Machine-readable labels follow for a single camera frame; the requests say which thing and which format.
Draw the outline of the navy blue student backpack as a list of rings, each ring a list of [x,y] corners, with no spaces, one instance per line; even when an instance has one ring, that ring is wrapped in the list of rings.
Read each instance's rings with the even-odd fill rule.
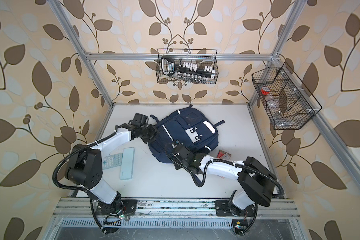
[[[166,144],[179,142],[192,152],[206,154],[212,152],[219,144],[217,127],[225,123],[222,120],[213,124],[192,105],[176,110],[162,120],[154,115],[150,117],[157,122],[155,127],[159,133],[148,146],[153,156],[164,164],[172,163],[165,154]]]

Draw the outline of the red stationery blister pack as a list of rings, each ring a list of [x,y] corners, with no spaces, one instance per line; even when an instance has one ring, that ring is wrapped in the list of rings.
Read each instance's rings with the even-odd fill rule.
[[[226,151],[223,150],[219,150],[217,158],[218,159],[223,159],[223,160],[230,160],[232,157],[232,155]]]

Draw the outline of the mint green pencil case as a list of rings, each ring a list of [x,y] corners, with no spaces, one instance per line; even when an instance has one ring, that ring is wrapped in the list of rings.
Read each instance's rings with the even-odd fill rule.
[[[122,155],[120,180],[131,180],[133,178],[135,148],[125,148]]]

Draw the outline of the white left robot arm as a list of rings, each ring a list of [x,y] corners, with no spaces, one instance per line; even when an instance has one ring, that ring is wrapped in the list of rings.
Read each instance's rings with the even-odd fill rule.
[[[83,187],[90,198],[104,204],[113,203],[118,192],[103,179],[103,158],[136,138],[142,139],[145,144],[153,141],[158,130],[148,120],[148,116],[136,113],[128,123],[116,125],[109,136],[90,145],[76,145],[74,150],[79,152],[69,158],[65,178]]]

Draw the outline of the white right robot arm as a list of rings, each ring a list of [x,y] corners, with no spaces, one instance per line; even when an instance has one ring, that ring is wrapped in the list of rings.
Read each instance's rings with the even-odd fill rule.
[[[253,157],[244,161],[232,161],[212,157],[205,153],[193,153],[181,144],[165,147],[165,154],[177,169],[184,169],[190,174],[194,184],[201,188],[206,183],[207,175],[215,175],[238,181],[241,191],[231,195],[231,205],[244,210],[250,205],[269,207],[272,198],[284,195],[284,189],[277,177]]]

